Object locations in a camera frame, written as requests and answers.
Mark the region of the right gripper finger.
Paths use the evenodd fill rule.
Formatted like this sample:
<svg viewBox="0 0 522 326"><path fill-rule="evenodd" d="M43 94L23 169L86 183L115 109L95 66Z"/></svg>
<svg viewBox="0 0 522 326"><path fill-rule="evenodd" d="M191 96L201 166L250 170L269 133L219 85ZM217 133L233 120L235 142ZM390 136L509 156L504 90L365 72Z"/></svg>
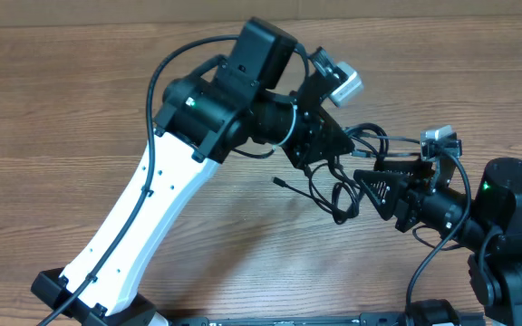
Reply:
<svg viewBox="0 0 522 326"><path fill-rule="evenodd" d="M362 169L353 172L353 179L385 221L394 215L398 201L410 183L410 176L405 173Z"/></svg>
<svg viewBox="0 0 522 326"><path fill-rule="evenodd" d="M433 163L415 160L377 160L373 170L378 172L399 173L415 177L431 177L433 175Z"/></svg>

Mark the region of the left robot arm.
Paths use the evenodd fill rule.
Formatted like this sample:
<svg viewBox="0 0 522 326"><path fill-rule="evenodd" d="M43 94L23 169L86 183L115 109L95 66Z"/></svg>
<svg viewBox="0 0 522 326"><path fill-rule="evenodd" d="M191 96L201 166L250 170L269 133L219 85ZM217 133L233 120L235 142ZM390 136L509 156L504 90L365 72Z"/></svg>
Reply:
<svg viewBox="0 0 522 326"><path fill-rule="evenodd" d="M82 325L164 325L139 292L151 258L189 200L237 147L282 149L297 169L353 151L323 102L343 106L359 73L323 48L253 17L217 54L172 81L145 107L147 147L129 184L90 242L66 266L40 272L32 293Z"/></svg>

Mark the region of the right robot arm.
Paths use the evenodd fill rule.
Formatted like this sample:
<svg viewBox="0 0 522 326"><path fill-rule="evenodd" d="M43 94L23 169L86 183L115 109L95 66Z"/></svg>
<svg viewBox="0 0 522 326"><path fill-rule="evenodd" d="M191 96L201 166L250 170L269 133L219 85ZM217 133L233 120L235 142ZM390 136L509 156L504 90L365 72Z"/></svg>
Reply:
<svg viewBox="0 0 522 326"><path fill-rule="evenodd" d="M490 160L475 195L450 187L463 170L456 157L440 155L435 162L378 163L355 170L353 179L397 230L438 232L434 254L449 241L470 250L470 284L486 316L522 325L522 159Z"/></svg>

